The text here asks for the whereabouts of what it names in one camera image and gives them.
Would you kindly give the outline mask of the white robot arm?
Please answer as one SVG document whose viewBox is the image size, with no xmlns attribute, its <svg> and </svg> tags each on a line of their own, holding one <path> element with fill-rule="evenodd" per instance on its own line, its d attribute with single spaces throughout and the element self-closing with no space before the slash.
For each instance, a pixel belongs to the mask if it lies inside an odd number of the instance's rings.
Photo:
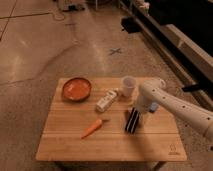
<svg viewBox="0 0 213 171">
<path fill-rule="evenodd" d="M 177 98 L 167 93 L 165 88 L 166 83 L 160 78 L 145 80 L 138 86 L 134 107 L 145 114 L 151 104 L 156 102 L 213 142 L 213 112 Z"/>
</svg>

